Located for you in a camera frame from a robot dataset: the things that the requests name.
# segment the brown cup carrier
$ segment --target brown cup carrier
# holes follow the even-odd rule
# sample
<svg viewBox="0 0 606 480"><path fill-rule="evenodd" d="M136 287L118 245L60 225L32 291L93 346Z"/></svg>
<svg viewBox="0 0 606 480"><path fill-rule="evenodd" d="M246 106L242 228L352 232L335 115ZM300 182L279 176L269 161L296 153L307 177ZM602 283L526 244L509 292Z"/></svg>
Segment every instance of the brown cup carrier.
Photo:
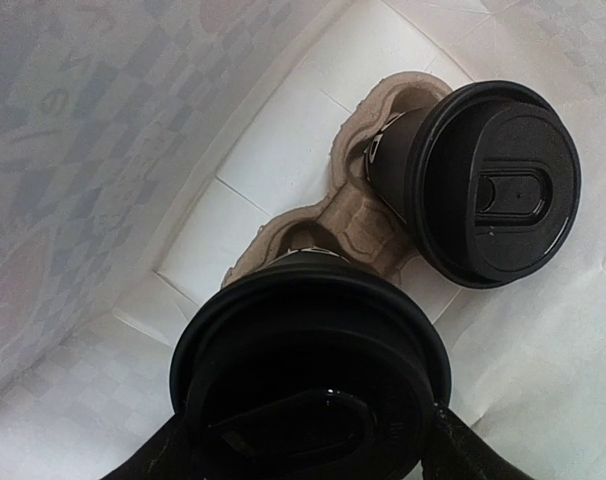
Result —
<svg viewBox="0 0 606 480"><path fill-rule="evenodd" d="M296 208L261 227L228 270L222 286L290 251L313 247L335 252L357 267L400 284L400 270L418 251L397 216L368 184L364 152L391 119L432 108L451 92L442 80L427 73L404 72L382 80L334 139L327 196L316 205Z"/></svg>

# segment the plastic lid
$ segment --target plastic lid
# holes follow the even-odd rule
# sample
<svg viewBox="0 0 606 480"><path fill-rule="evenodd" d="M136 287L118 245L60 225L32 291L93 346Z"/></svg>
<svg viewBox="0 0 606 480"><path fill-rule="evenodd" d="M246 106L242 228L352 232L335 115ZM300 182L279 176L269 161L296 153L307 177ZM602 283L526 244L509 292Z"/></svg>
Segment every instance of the plastic lid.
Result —
<svg viewBox="0 0 606 480"><path fill-rule="evenodd" d="M483 82L444 99L410 153L406 199L422 253L453 281L507 284L541 268L576 217L572 139L536 93Z"/></svg>
<svg viewBox="0 0 606 480"><path fill-rule="evenodd" d="M435 401L449 401L447 356L421 310L309 255L223 290L177 346L172 399L209 479L400 479Z"/></svg>

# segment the black lid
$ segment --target black lid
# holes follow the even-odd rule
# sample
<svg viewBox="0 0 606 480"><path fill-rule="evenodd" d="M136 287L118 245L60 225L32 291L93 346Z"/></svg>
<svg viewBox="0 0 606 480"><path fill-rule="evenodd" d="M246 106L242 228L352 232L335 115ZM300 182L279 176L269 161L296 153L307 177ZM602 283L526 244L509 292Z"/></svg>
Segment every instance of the black lid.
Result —
<svg viewBox="0 0 606 480"><path fill-rule="evenodd" d="M221 291L179 341L172 401L197 462L213 480L403 478L449 402L441 340L387 282L292 257Z"/></svg>
<svg viewBox="0 0 606 480"><path fill-rule="evenodd" d="M511 82L463 87L422 124L407 211L426 258L453 281L507 284L541 268L576 217L580 167L552 107Z"/></svg>

